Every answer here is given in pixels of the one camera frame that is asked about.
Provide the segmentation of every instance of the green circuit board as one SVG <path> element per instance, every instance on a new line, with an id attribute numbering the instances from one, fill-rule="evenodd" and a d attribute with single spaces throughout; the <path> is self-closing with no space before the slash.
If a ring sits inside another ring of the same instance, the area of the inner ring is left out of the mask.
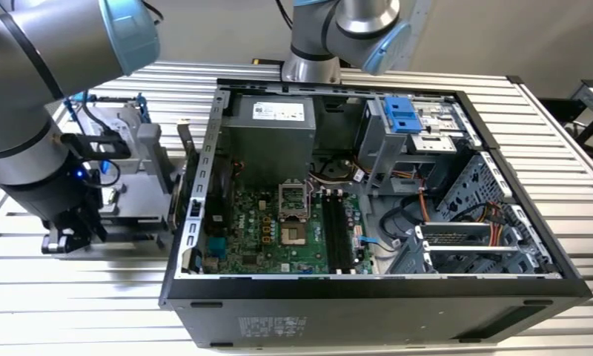
<path id="1" fill-rule="evenodd" d="M 232 206 L 232 234 L 227 236 L 227 254 L 220 259 L 218 271 L 212 273 L 330 273 L 320 194 L 310 202 L 310 218 L 306 223 L 279 221 L 278 195 L 278 188 L 238 190 Z M 355 244 L 354 224 L 362 226 L 360 218 L 355 220 L 360 214 L 358 197 L 350 195 L 344 199 L 344 206 L 350 220 L 347 243 Z M 355 264 L 355 269 L 359 274 L 370 274 L 370 251 L 367 248 L 363 251 L 364 259 Z"/>

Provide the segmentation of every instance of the white wall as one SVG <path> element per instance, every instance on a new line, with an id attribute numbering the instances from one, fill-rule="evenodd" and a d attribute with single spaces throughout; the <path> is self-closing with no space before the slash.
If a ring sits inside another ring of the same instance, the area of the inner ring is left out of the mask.
<path id="1" fill-rule="evenodd" d="M 8 7 L 10 0 L 2 1 Z M 292 15 L 292 2 L 283 1 Z M 251 63 L 254 58 L 286 59 L 291 33 L 275 0 L 148 2 L 166 15 L 159 26 L 160 59 L 223 63 Z"/>
<path id="2" fill-rule="evenodd" d="M 516 74 L 570 95 L 593 79 L 593 0 L 434 0 L 411 69 Z"/>

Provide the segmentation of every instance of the power supply label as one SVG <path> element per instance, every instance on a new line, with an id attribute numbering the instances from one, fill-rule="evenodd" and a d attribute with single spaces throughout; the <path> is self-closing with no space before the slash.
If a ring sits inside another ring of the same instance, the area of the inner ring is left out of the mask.
<path id="1" fill-rule="evenodd" d="M 308 317 L 240 317 L 239 329 L 244 337 L 300 337 Z"/>
<path id="2" fill-rule="evenodd" d="M 306 108 L 303 104 L 295 102 L 256 102 L 254 119 L 306 121 Z"/>

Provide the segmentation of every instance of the ribbed metal surface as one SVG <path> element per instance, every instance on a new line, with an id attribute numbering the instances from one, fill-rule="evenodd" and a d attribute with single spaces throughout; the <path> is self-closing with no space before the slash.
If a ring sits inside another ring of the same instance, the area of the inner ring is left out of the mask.
<path id="1" fill-rule="evenodd" d="M 175 125 L 187 120 L 202 144 L 216 77 L 275 80 L 276 67 L 159 63 L 94 92 L 143 92 L 163 126 L 163 144 L 180 154 Z M 499 76 L 347 70 L 352 85 L 464 90 L 488 123 L 548 224 L 593 290 L 593 171 L 522 88 Z M 0 355 L 102 355 L 211 351 L 195 349 L 158 296 L 167 252 L 152 245 L 108 245 L 58 260 L 40 254 L 44 229 L 0 192 Z M 431 350 L 380 348 L 239 350 L 238 354 L 593 355 L 593 300 L 498 346 Z"/>

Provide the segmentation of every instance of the robotic arm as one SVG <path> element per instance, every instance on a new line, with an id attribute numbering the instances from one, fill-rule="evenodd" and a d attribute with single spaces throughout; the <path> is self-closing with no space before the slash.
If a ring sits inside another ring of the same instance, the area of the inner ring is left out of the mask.
<path id="1" fill-rule="evenodd" d="M 340 82 L 339 57 L 375 75 L 391 68 L 411 33 L 400 0 L 294 1 L 284 80 Z M 130 75 L 159 52 L 140 0 L 20 0 L 0 15 L 0 187 L 51 230 L 44 253 L 106 241 L 102 184 L 83 165 L 102 157 L 83 152 L 94 142 L 123 148 L 111 130 L 102 139 L 63 134 L 44 106 Z"/>
<path id="2" fill-rule="evenodd" d="M 18 5 L 0 15 L 0 187 L 51 229 L 44 252 L 70 252 L 106 240 L 100 192 L 44 105 L 151 64 L 159 36 L 140 0 Z"/>
<path id="3" fill-rule="evenodd" d="M 339 57 L 372 75 L 400 58 L 411 25 L 400 0 L 295 0 L 288 82 L 340 83 Z"/>

